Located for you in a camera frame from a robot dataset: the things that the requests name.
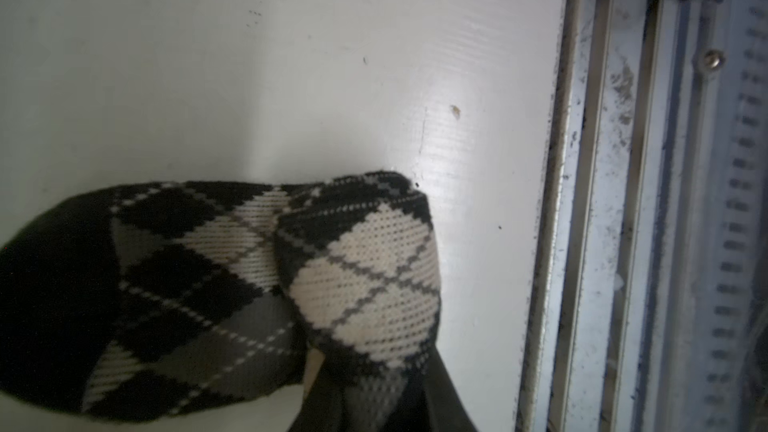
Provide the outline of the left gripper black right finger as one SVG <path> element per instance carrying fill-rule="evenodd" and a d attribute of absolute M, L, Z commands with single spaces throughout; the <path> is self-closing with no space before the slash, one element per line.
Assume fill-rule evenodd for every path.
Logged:
<path fill-rule="evenodd" d="M 437 349 L 431 352 L 426 367 L 423 397 L 427 431 L 475 432 L 477 430 L 459 398 Z"/>

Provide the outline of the black grey argyle sock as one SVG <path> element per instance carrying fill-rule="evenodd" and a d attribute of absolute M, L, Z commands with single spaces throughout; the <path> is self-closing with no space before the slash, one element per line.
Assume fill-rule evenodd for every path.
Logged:
<path fill-rule="evenodd" d="M 427 196 L 395 172 L 68 198 L 1 251 L 1 389 L 115 422 L 253 401 L 325 365 L 342 431 L 422 431 L 440 320 Z"/>

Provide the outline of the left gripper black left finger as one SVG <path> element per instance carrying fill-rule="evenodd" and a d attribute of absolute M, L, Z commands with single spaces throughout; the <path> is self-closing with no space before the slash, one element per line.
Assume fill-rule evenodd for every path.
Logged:
<path fill-rule="evenodd" d="M 340 432 L 344 429 L 343 389 L 323 365 L 289 432 Z"/>

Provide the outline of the aluminium front rail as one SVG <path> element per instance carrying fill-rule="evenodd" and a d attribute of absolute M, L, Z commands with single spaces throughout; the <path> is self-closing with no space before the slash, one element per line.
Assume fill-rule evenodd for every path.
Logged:
<path fill-rule="evenodd" d="M 519 431 L 767 427 L 767 0 L 565 0 Z"/>

